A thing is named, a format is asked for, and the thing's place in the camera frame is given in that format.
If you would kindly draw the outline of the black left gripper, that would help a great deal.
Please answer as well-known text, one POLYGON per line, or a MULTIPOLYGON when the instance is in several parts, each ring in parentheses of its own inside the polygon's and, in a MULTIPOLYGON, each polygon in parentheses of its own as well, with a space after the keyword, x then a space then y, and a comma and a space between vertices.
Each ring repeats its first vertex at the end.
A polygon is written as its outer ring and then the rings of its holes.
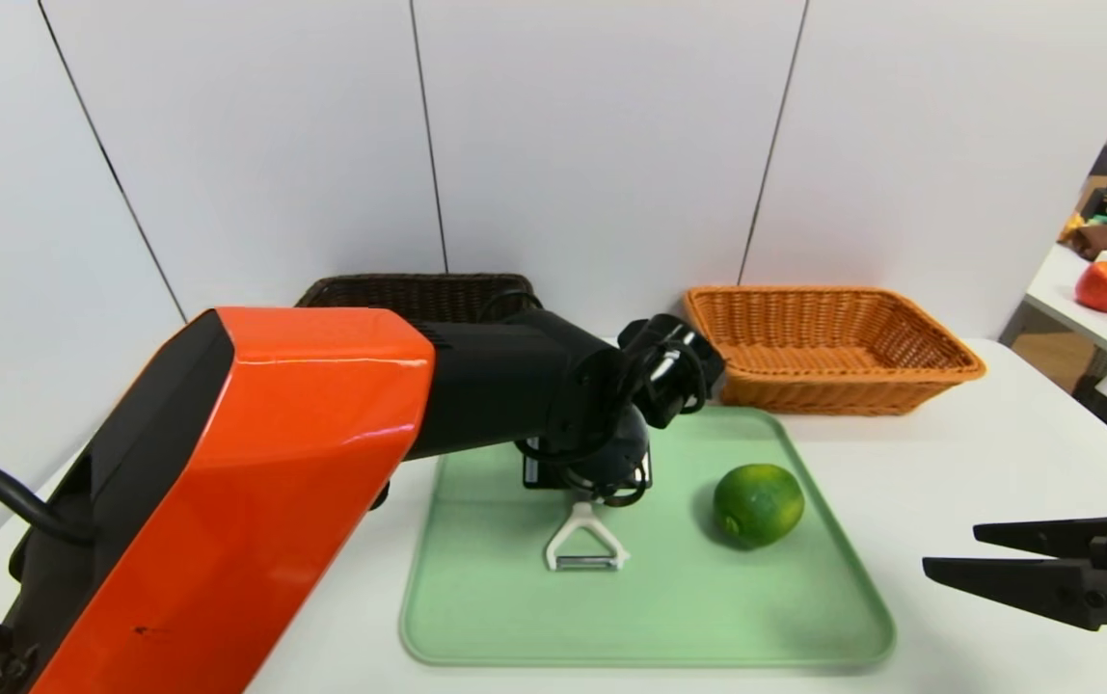
POLYGON ((570 463, 525 456, 523 484, 532 491, 572 487, 586 491, 646 491, 652 484, 650 443, 643 438, 615 438, 570 463))

